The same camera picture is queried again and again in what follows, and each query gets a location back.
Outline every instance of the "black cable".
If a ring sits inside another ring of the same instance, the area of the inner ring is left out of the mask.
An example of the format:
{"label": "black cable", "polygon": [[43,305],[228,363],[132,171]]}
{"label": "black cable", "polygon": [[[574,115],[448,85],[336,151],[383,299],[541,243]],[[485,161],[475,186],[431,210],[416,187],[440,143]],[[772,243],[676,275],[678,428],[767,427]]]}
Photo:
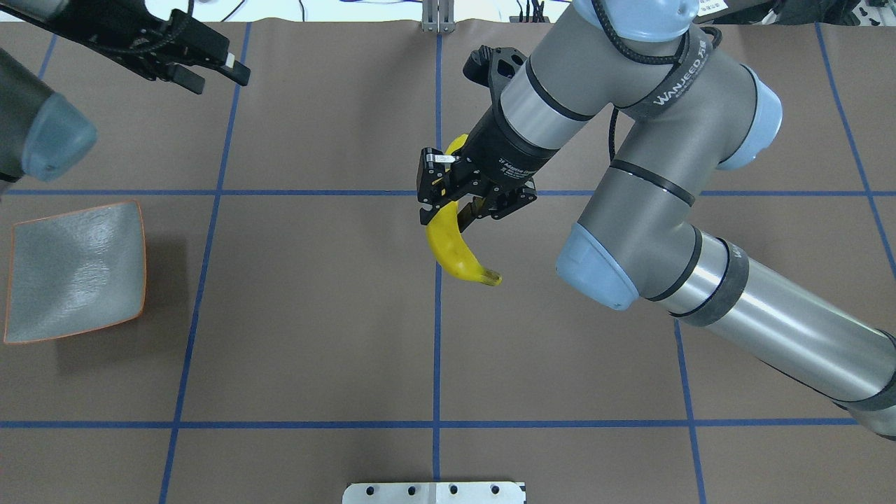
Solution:
{"label": "black cable", "polygon": [[607,144],[610,150],[610,160],[616,158],[616,120],[619,119],[619,109],[613,107],[613,115],[610,116],[610,130],[607,134]]}
{"label": "black cable", "polygon": [[700,29],[703,30],[703,33],[712,36],[712,48],[717,48],[722,43],[722,30],[715,26],[702,26]]}
{"label": "black cable", "polygon": [[600,27],[604,29],[604,33],[607,34],[610,43],[622,56],[643,65],[673,65],[678,62],[678,56],[647,56],[626,46],[625,42],[616,33],[616,30],[613,29],[613,24],[610,22],[607,11],[604,10],[602,0],[591,0],[591,4],[594,6],[594,13],[598,15]]}
{"label": "black cable", "polygon": [[230,14],[224,16],[224,19],[222,19],[221,22],[225,22],[226,20],[230,19],[230,16],[232,16],[232,15],[235,14],[235,13],[237,13],[237,11],[238,11],[238,10],[243,6],[243,4],[245,4],[245,3],[246,3],[246,0],[239,0],[239,4],[238,4],[236,7],[234,7],[232,11],[230,11]]}
{"label": "black cable", "polygon": [[158,42],[156,42],[154,44],[150,44],[149,46],[138,47],[138,48],[111,48],[108,46],[101,46],[100,44],[90,42],[89,40],[83,41],[82,44],[84,44],[88,48],[91,48],[91,49],[101,52],[101,53],[110,53],[110,54],[118,54],[118,55],[135,55],[135,56],[147,54],[152,51],[159,50],[159,49],[165,47],[166,45],[170,44],[174,39],[179,37],[181,33],[183,33],[184,30],[186,30],[187,25],[190,24],[190,20],[193,19],[193,8],[194,7],[195,7],[195,1],[189,0],[189,4],[186,8],[186,17],[181,19],[180,23],[177,24],[175,29],[173,31],[171,31],[168,35],[163,37],[162,40],[159,40]]}

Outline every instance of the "banana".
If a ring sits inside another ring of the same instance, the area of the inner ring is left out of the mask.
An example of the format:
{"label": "banana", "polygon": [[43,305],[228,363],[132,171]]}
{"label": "banana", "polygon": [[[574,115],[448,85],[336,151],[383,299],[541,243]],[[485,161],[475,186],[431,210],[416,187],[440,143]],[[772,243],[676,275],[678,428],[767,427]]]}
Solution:
{"label": "banana", "polygon": [[[466,141],[466,135],[457,137],[448,145],[446,153],[456,152]],[[457,224],[457,209],[457,202],[450,202],[426,225],[426,241],[435,260],[455,278],[493,287],[499,285],[501,274],[481,265],[463,240]]]}

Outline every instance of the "gray plate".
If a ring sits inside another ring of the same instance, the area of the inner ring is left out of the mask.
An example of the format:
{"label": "gray plate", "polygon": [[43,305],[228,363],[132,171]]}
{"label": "gray plate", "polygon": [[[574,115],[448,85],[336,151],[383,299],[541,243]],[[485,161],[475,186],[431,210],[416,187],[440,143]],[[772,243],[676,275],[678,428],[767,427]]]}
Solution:
{"label": "gray plate", "polygon": [[137,202],[13,226],[4,343],[77,335],[138,317],[146,247]]}

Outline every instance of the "blue grid line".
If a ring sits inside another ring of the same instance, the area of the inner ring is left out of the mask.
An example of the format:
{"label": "blue grid line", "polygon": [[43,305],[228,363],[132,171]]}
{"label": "blue grid line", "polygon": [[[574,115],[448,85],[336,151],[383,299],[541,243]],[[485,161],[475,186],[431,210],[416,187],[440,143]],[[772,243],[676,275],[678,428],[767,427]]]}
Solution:
{"label": "blue grid line", "polygon": [[852,418],[740,418],[694,420],[697,427],[788,427],[818,425],[858,425]]}
{"label": "blue grid line", "polygon": [[181,421],[180,429],[350,430],[431,429],[430,421]]}
{"label": "blue grid line", "polygon": [[[858,425],[851,418],[720,418],[703,420],[440,420],[439,429],[663,429],[695,427],[812,427]],[[181,421],[179,430],[432,429],[433,421]],[[0,429],[173,429],[173,421],[0,421]]]}
{"label": "blue grid line", "polygon": [[[246,55],[249,50],[249,35],[252,32],[252,23],[246,25],[246,33],[243,36],[243,54],[240,60],[245,62]],[[224,150],[221,154],[221,164],[218,173],[218,185],[215,195],[215,201],[211,206],[211,218],[209,219],[209,232],[205,239],[205,251],[202,255],[202,270],[199,273],[199,285],[196,288],[196,299],[193,307],[193,318],[190,322],[190,333],[186,340],[186,350],[184,352],[184,367],[181,371],[180,385],[177,390],[177,405],[174,412],[174,426],[171,428],[171,438],[168,441],[168,456],[165,461],[165,472],[162,475],[161,490],[159,492],[159,504],[165,504],[168,499],[168,485],[171,481],[171,469],[174,466],[175,450],[177,448],[177,435],[179,432],[178,424],[180,423],[181,414],[184,411],[184,398],[186,395],[186,382],[190,376],[190,364],[193,358],[193,348],[196,340],[196,328],[199,325],[199,311],[202,307],[202,297],[205,293],[205,279],[209,270],[209,259],[211,257],[211,246],[214,242],[215,228],[218,223],[218,210],[220,208],[221,195],[220,191],[224,187],[224,178],[227,175],[227,161],[230,154],[230,140],[233,136],[233,125],[237,120],[237,106],[239,105],[239,84],[234,84],[233,100],[230,104],[230,118],[228,120],[227,134],[224,139]]]}
{"label": "blue grid line", "polygon": [[[442,35],[435,36],[435,148],[442,150]],[[435,264],[434,312],[433,481],[438,482],[442,479],[442,267],[438,263]]]}
{"label": "blue grid line", "polygon": [[687,430],[691,436],[691,455],[694,458],[694,474],[697,480],[697,494],[700,503],[706,504],[706,488],[703,485],[703,467],[700,462],[700,447],[697,444],[697,427],[694,423],[694,406],[691,403],[691,386],[687,379],[687,363],[685,362],[685,343],[681,337],[681,325],[675,324],[675,341],[678,351],[678,369],[681,373],[681,388],[685,395],[685,413],[687,414]]}
{"label": "blue grid line", "polygon": [[890,272],[896,278],[896,261],[893,260],[893,253],[890,249],[890,241],[887,239],[887,232],[883,228],[881,214],[877,211],[877,204],[874,202],[874,195],[871,192],[871,185],[868,183],[868,176],[865,173],[865,166],[862,164],[862,158],[858,154],[856,139],[852,134],[852,128],[849,127],[849,120],[846,117],[846,111],[843,109],[843,103],[840,101],[840,92],[837,91],[837,83],[834,82],[834,72],[831,69],[831,60],[828,58],[828,49],[824,45],[824,35],[822,35],[822,25],[815,23],[815,35],[818,38],[818,47],[822,51],[822,59],[824,60],[824,69],[828,74],[828,83],[831,85],[831,93],[833,93],[834,102],[837,104],[837,111],[840,113],[840,121],[843,123],[843,129],[846,130],[846,137],[849,140],[849,149],[852,150],[852,157],[856,160],[856,168],[858,175],[862,179],[862,187],[865,188],[865,194],[868,197],[868,204],[871,206],[871,214],[874,216],[874,224],[877,226],[877,232],[881,236],[883,243],[883,251],[886,253],[887,261],[890,263]]}
{"label": "blue grid line", "polygon": [[655,429],[687,427],[687,420],[442,420],[443,429]]}
{"label": "blue grid line", "polygon": [[54,33],[53,38],[50,39],[50,45],[47,47],[47,53],[44,55],[44,61],[40,64],[40,71],[38,72],[38,78],[43,81],[44,75],[47,73],[47,67],[50,64],[50,58],[53,56],[53,49],[56,48],[56,39],[59,37]]}
{"label": "blue grid line", "polygon": [[[10,189],[19,196],[417,196],[412,189]],[[591,196],[593,190],[543,189],[538,196]],[[896,191],[713,190],[701,196],[893,197]]]}
{"label": "blue grid line", "polygon": [[0,421],[0,429],[171,429],[172,421]]}
{"label": "blue grid line", "polygon": [[10,189],[22,196],[216,196],[214,189]]}

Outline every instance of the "metal clamp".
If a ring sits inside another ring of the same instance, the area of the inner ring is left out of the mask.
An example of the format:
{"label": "metal clamp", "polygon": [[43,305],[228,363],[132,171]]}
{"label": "metal clamp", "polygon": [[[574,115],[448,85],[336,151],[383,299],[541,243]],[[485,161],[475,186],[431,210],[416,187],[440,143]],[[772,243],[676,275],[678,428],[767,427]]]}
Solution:
{"label": "metal clamp", "polygon": [[423,31],[451,33],[454,31],[454,0],[423,0]]}
{"label": "metal clamp", "polygon": [[502,190],[482,177],[470,160],[431,147],[423,149],[417,171],[417,201],[422,204],[420,223],[429,224],[443,206],[466,195],[473,195],[473,201],[458,213],[461,232],[476,219],[502,219],[516,212],[534,202],[538,191],[532,180],[520,187]]}

